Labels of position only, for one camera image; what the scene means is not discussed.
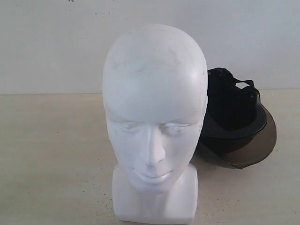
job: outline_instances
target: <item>black helmet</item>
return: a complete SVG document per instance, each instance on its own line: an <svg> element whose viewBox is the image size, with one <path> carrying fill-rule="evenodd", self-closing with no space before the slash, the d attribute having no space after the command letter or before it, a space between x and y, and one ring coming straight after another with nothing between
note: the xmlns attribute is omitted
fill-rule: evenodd
<svg viewBox="0 0 300 225"><path fill-rule="evenodd" d="M237 168L258 163L274 149L276 126L252 80L240 81L225 68L208 71L208 105L201 143ZM244 88L237 83L247 84Z"/></svg>

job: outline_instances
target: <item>table surface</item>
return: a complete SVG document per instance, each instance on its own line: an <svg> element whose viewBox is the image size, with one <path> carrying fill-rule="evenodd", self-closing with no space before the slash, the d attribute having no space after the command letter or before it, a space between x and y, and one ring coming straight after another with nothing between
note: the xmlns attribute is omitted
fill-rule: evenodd
<svg viewBox="0 0 300 225"><path fill-rule="evenodd" d="M264 161L242 170L193 159L192 225L300 224L300 90L261 91L277 125ZM113 212L117 164L101 94L0 96L1 225L129 225Z"/></svg>

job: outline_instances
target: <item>wall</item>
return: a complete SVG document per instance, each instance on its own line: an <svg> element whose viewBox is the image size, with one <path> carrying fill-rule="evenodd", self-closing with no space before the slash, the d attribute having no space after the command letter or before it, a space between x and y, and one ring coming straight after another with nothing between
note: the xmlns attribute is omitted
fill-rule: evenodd
<svg viewBox="0 0 300 225"><path fill-rule="evenodd" d="M228 68L260 89L300 87L300 1L6 0L0 94L101 92L110 45L145 23L190 34L208 68Z"/></svg>

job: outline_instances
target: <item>mannequin head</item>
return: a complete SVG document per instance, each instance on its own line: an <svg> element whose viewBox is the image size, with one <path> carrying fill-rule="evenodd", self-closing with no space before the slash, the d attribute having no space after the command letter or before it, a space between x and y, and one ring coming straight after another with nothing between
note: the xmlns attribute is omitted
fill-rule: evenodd
<svg viewBox="0 0 300 225"><path fill-rule="evenodd" d="M207 86L200 47L177 28L147 25L112 45L103 74L107 130L136 189L167 192L185 171L202 129Z"/></svg>

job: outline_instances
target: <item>mannequin lips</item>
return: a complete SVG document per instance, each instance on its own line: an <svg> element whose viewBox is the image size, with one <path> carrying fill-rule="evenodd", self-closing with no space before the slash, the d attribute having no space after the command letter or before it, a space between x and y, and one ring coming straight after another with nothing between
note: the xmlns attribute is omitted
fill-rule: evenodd
<svg viewBox="0 0 300 225"><path fill-rule="evenodd" d="M172 171L169 171L167 173L165 173L162 176L149 176L149 175L145 175L142 174L136 170L133 170L135 172L135 174L145 183L149 183L149 184L159 184L162 183L163 181L165 181L171 174Z"/></svg>

